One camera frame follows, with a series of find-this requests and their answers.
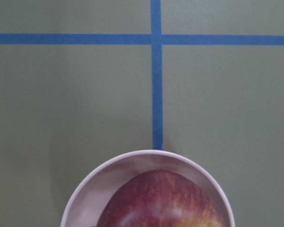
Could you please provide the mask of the red apple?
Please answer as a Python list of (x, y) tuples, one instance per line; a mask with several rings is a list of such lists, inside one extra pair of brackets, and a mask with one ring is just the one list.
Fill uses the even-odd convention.
[(98, 227), (224, 227), (210, 197), (194, 182), (165, 170), (148, 171), (111, 197)]

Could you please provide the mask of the pink bowl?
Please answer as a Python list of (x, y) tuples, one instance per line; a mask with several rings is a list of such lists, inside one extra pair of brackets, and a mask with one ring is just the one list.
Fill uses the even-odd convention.
[(215, 202), (226, 225), (235, 226), (230, 203), (217, 181), (201, 166), (163, 150), (138, 150), (118, 155), (89, 173), (71, 195), (62, 227), (94, 227), (113, 194), (138, 174), (164, 169), (193, 181)]

